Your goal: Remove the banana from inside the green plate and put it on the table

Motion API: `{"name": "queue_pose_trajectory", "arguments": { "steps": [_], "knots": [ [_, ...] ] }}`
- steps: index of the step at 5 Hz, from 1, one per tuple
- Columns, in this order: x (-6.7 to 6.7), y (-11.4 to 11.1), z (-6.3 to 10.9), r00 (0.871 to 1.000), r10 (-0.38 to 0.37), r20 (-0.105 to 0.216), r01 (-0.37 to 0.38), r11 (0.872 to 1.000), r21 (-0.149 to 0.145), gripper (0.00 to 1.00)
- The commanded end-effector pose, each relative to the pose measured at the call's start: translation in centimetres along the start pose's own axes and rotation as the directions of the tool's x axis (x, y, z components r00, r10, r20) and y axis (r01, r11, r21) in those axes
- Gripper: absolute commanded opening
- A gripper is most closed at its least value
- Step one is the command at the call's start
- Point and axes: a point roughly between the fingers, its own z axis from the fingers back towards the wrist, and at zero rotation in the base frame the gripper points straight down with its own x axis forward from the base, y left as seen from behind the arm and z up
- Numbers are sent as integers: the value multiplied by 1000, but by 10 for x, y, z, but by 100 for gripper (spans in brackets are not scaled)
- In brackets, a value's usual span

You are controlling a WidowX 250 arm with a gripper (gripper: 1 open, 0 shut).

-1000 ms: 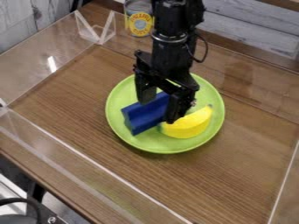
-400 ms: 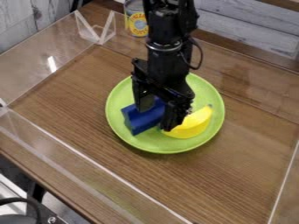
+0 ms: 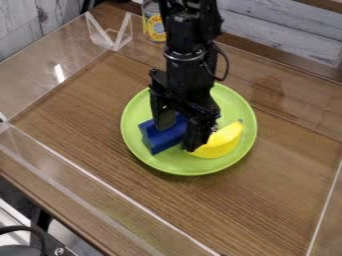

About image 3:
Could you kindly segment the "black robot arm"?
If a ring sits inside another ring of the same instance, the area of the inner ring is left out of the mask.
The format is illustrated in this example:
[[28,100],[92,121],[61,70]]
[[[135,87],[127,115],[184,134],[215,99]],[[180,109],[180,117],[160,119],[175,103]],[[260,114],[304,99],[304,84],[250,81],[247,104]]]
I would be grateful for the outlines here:
[[227,78],[216,74],[224,57],[215,43],[223,18],[216,0],[156,0],[165,31],[165,68],[149,71],[149,104],[156,129],[185,117],[183,148],[192,152],[208,141],[220,117],[211,89]]

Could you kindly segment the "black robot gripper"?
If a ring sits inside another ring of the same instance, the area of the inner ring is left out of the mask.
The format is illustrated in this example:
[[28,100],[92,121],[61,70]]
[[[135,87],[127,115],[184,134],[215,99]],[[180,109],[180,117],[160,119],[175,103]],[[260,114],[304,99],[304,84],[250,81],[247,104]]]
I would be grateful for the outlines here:
[[217,54],[165,53],[165,70],[149,71],[149,104],[156,129],[171,128],[176,113],[185,116],[183,148],[193,152],[216,131],[219,106],[211,96]]

